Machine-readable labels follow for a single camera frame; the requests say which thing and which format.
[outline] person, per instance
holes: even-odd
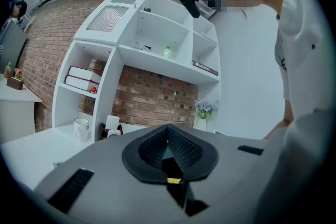
[[[283,119],[267,134],[288,127],[316,109],[335,107],[335,42],[317,0],[204,0],[221,11],[245,10],[265,4],[277,13],[279,23],[275,58],[283,81]]]
[[[17,24],[21,24],[23,21],[23,16],[26,14],[27,11],[27,3],[22,1],[18,1],[16,3],[10,3],[9,4],[9,17],[6,19],[4,24],[2,25],[0,33],[5,29],[7,24],[14,20]]]

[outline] book spine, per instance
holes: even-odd
[[[198,67],[198,68],[201,68],[201,69],[203,69],[203,70],[205,70],[205,71],[210,72],[211,74],[214,74],[214,75],[218,76],[218,71],[216,71],[216,70],[214,70],[214,69],[212,69],[212,68],[210,68],[210,67],[207,67],[207,66],[205,66],[205,65],[203,65],[203,64],[201,64],[201,63],[199,63],[199,62],[196,62],[196,61],[193,60],[193,61],[191,62],[191,64],[192,64],[193,66],[196,66],[196,67]]]

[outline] black strip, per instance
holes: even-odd
[[[262,152],[264,151],[261,148],[256,148],[256,147],[251,147],[251,146],[239,146],[238,150],[256,154],[256,155],[261,155]]]
[[[92,171],[78,169],[48,200],[48,203],[63,213],[67,213],[93,174]]]

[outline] wooden box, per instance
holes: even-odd
[[[22,90],[23,80],[17,79],[15,77],[10,77],[7,79],[7,86],[14,88],[16,90]]]

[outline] plant pot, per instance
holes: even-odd
[[[201,131],[206,131],[206,120],[200,118],[196,119],[194,123],[194,128]]]

